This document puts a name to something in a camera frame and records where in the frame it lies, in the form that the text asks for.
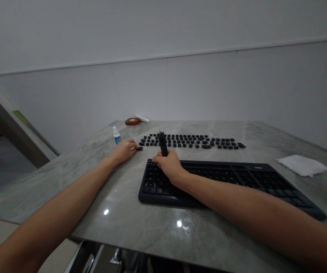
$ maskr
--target bottle label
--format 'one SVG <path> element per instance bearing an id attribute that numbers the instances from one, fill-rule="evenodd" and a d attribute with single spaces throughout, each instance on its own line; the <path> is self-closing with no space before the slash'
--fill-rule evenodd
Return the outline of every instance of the bottle label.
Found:
<path id="1" fill-rule="evenodd" d="M 114 138 L 115 139 L 115 144 L 117 144 L 118 145 L 118 143 L 119 142 L 121 142 L 122 141 L 122 139 L 121 139 L 121 137 L 119 136 L 119 137 L 117 137 L 117 138 Z"/>

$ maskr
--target marble table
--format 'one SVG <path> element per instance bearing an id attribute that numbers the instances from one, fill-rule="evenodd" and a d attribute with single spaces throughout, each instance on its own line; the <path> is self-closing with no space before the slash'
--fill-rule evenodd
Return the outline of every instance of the marble table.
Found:
<path id="1" fill-rule="evenodd" d="M 118 121 L 1 192 L 0 219 L 21 224 L 107 156 L 115 146 L 112 126 L 118 128 L 123 139 L 133 138 L 136 142 L 159 130 L 235 138 L 247 148 L 175 149 L 183 160 L 268 163 L 327 214 L 327 172 L 304 178 L 275 161 L 299 154 L 327 166 L 327 150 L 323 148 L 262 122 L 154 121 L 125 126 Z M 138 191 L 146 161 L 157 151 L 158 147 L 145 146 L 116 168 L 71 236 L 231 272 L 302 270 L 213 211 L 141 204 Z"/>

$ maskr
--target person's right hand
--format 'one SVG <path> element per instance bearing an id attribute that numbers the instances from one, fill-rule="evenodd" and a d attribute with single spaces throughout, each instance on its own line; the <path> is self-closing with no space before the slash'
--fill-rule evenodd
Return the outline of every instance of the person's right hand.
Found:
<path id="1" fill-rule="evenodd" d="M 174 150 L 168 150 L 167 157 L 163 157 L 161 150 L 159 150 L 157 156 L 155 156 L 152 161 L 157 163 L 175 186 L 178 186 L 189 174 L 181 166 L 179 157 Z"/>

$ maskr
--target keyboard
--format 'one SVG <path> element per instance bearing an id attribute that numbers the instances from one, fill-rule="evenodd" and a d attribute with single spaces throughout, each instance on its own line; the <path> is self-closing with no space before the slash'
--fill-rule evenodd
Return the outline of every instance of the keyboard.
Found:
<path id="1" fill-rule="evenodd" d="M 244 149 L 242 143 L 236 143 L 234 138 L 214 138 L 208 135 L 171 135 L 165 134 L 166 144 L 169 148 L 171 147 L 182 147 L 182 148 L 203 148 L 210 149 L 217 147 L 218 149 L 229 149 L 238 150 L 239 148 Z M 158 135 L 155 133 L 144 136 L 138 143 L 140 146 L 157 146 L 159 145 Z"/>
<path id="2" fill-rule="evenodd" d="M 250 187 L 280 198 L 319 221 L 327 218 L 321 209 L 268 164 L 188 160 L 180 162 L 189 173 Z M 151 159 L 147 160 L 138 199 L 147 204 L 207 209 L 194 197 L 173 186 Z"/>

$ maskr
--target white napkin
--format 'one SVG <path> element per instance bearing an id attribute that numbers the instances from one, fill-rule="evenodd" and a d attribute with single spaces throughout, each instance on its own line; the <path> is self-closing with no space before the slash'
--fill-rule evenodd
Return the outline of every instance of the white napkin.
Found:
<path id="1" fill-rule="evenodd" d="M 276 161 L 301 176 L 313 177 L 314 174 L 327 171 L 327 167 L 322 163 L 301 155 L 291 155 Z"/>

